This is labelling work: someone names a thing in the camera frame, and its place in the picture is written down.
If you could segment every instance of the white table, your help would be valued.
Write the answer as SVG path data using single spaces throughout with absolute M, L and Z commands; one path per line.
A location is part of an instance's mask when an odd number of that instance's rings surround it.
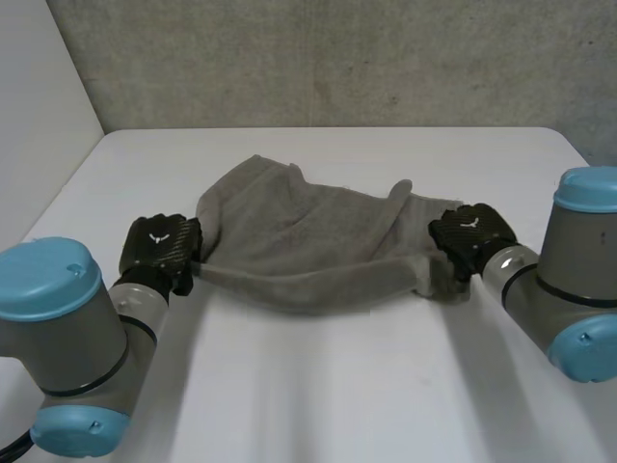
M 585 165 L 544 128 L 121 131 L 29 237 L 81 240 L 110 285 L 135 218 L 192 216 L 253 154 L 376 196 L 407 177 L 420 195 L 490 203 L 536 251 L 560 175 Z M 0 373 L 2 447 L 40 393 L 15 361 L 0 359 Z M 329 318 L 265 313 L 198 283 L 172 301 L 132 426 L 99 461 L 595 463 L 615 461 L 616 432 L 617 381 L 566 379 L 480 282 L 464 306 L 409 295 Z M 34 449 L 21 461 L 65 459 Z

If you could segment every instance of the concrete wall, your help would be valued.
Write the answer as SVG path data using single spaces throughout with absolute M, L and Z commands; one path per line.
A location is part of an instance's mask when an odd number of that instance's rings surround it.
M 102 136 L 45 1 L 1 0 L 0 251 L 30 230 Z
M 540 125 L 617 164 L 615 0 L 48 0 L 107 131 Z

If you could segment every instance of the robotic arm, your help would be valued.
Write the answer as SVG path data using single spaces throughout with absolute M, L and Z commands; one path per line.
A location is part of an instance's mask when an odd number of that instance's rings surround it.
M 45 394 L 30 438 L 70 457 L 101 456 L 128 427 L 163 328 L 170 292 L 188 295 L 201 229 L 180 215 L 138 219 L 107 291 L 88 249 L 45 238 L 0 254 L 0 354 Z M 14 461 L 28 447 L 1 450 Z
M 617 168 L 573 169 L 554 196 L 542 253 L 519 243 L 485 204 L 429 225 L 437 246 L 487 289 L 575 381 L 617 376 Z M 36 422 L 0 463 L 34 441 L 62 456 L 114 450 L 161 335 L 169 295 L 188 295 L 199 258 L 197 219 L 138 219 L 107 291 L 82 244 L 46 238 L 0 254 L 0 355 L 26 367 L 45 399 Z
M 485 204 L 447 211 L 429 232 L 457 278 L 480 274 L 566 376 L 578 382 L 617 376 L 617 168 L 563 175 L 540 256 Z

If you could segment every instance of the towel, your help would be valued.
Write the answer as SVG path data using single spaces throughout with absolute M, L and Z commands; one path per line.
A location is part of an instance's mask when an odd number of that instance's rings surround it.
M 387 198 L 307 183 L 296 165 L 253 156 L 200 198 L 200 278 L 270 309 L 328 314 L 413 291 L 446 302 L 469 284 L 428 233 L 460 202 L 411 193 Z

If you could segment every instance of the blue joint cap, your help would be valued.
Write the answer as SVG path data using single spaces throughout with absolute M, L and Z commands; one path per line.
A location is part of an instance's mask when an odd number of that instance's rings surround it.
M 617 167 L 570 169 L 559 182 L 555 204 L 591 214 L 617 212 Z
M 58 405 L 38 411 L 30 437 L 56 455 L 103 456 L 116 449 L 129 423 L 127 415 L 107 408 Z
M 559 333 L 550 362 L 574 381 L 600 383 L 617 376 L 617 314 L 595 315 Z
M 45 321 L 86 304 L 102 283 L 88 248 L 44 238 L 0 253 L 0 319 Z

